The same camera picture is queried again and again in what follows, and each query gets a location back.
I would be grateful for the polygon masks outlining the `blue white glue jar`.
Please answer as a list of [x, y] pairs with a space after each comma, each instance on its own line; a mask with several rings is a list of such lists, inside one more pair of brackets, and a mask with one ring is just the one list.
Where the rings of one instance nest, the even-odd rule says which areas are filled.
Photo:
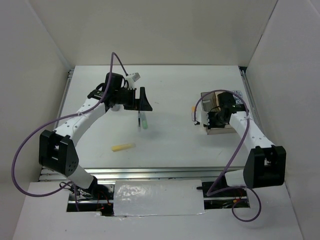
[[243, 94], [240, 90], [233, 90], [233, 93], [234, 93], [234, 98], [235, 99], [238, 99], [239, 97], [242, 98], [243, 97]]

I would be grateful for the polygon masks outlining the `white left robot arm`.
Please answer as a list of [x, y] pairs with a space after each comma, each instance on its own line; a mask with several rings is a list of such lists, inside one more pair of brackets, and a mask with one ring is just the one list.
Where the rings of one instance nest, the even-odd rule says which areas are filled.
[[144, 87], [139, 89], [139, 98], [136, 98], [135, 82], [139, 79], [138, 73], [123, 76], [109, 72], [105, 82], [88, 94], [75, 116], [68, 117], [53, 131], [44, 130], [39, 136], [40, 165], [73, 182], [88, 200], [108, 189], [98, 184], [97, 178], [80, 166], [77, 143], [92, 124], [114, 106], [122, 105], [127, 111], [153, 110]]

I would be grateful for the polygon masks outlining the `yellow highlighter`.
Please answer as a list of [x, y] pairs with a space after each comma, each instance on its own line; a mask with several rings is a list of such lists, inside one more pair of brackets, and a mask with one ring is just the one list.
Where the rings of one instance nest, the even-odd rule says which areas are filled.
[[135, 148], [136, 144], [135, 143], [125, 143], [125, 144], [120, 144], [120, 145], [114, 145], [111, 147], [111, 150], [113, 152], [119, 152], [119, 151], [124, 151], [128, 149]]

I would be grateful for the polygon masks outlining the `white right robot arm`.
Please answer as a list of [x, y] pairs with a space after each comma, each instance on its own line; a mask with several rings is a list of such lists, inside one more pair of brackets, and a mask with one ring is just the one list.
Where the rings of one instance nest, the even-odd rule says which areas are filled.
[[231, 126], [241, 137], [240, 143], [248, 150], [242, 176], [246, 187], [281, 186], [285, 181], [287, 153], [283, 146], [270, 141], [252, 119], [244, 101], [236, 103], [230, 91], [217, 95], [219, 111], [209, 112], [209, 125]]

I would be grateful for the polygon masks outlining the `black red pen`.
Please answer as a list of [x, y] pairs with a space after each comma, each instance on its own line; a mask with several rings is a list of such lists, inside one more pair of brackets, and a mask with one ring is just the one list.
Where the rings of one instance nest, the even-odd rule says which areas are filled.
[[138, 131], [141, 131], [141, 111], [137, 113], [137, 120], [138, 120]]

